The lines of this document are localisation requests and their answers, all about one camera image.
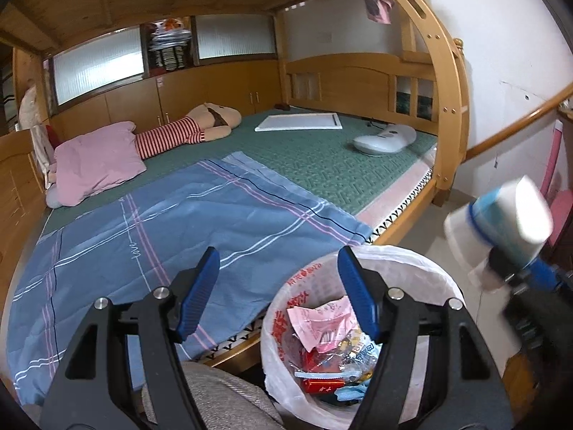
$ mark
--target red striped fabric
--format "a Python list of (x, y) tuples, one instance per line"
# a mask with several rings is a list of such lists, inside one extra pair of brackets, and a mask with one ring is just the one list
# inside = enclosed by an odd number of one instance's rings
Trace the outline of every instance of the red striped fabric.
[(165, 126), (135, 135), (135, 147), (142, 160), (182, 144), (198, 144), (200, 142), (205, 142), (205, 132), (188, 116), (183, 116), (180, 120)]

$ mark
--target pink chair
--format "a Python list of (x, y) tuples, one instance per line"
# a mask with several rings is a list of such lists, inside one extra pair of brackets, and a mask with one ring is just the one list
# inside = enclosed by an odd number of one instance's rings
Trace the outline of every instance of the pink chair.
[[(559, 147), (561, 146), (561, 138), (563, 136), (563, 123), (557, 120), (553, 129), (553, 143), (551, 144), (551, 153), (547, 162), (547, 169), (545, 177), (541, 184), (541, 195), (547, 199), (547, 192), (549, 185), (555, 172), (555, 165), (557, 165), (557, 158), (559, 156)], [(562, 236), (564, 230), (568, 228), (568, 223), (571, 219), (573, 210), (573, 191), (566, 189), (560, 191), (555, 196), (555, 199), (549, 206), (551, 216), (553, 217), (553, 233), (549, 236), (548, 244), (551, 248), (555, 247), (559, 238)]]

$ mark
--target wooden headboard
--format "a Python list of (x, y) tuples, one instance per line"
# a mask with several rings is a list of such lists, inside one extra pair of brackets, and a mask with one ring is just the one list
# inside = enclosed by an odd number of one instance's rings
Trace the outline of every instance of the wooden headboard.
[[(286, 70), (291, 105), (406, 124), (438, 134), (437, 87), (429, 57), (427, 62), (417, 63), (384, 53), (337, 53), (293, 61), (286, 64)], [(396, 112), (399, 77), (410, 82), (410, 114)], [(419, 80), (433, 83), (431, 121), (417, 117)]]
[(22, 249), (46, 208), (29, 130), (0, 137), (0, 310)]

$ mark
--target wooden handrail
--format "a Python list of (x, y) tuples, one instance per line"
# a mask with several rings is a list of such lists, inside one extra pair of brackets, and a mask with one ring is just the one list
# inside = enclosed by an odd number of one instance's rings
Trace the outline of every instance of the wooden handrail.
[(483, 142), (474, 145), (471, 149), (468, 149), (464, 162), (467, 162), (468, 160), (471, 160), (472, 158), (487, 152), (497, 144), (503, 142), (505, 139), (509, 139), (509, 137), (514, 136), (521, 130), (533, 124), (538, 119), (543, 118), (547, 113), (557, 108), (561, 102), (571, 96), (573, 96), (573, 82), (565, 87), (557, 95), (543, 103), (539, 108), (537, 108), (537, 110), (531, 111), (531, 113), (528, 113), (520, 120), (517, 120), (510, 126), (502, 129), (492, 137), (489, 137), (489, 139), (486, 139)]

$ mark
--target stacked items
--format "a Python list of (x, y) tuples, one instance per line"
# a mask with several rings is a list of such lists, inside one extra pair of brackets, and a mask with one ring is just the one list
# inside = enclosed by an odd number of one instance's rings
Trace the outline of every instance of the stacked items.
[(287, 313), (302, 344), (302, 366), (294, 372), (302, 388), (333, 405), (362, 401), (382, 346), (362, 332), (348, 296), (316, 309), (292, 307)]
[(157, 67), (173, 71), (185, 67), (185, 53), (191, 31), (184, 28), (181, 19), (169, 18), (154, 22), (149, 51), (155, 54)]

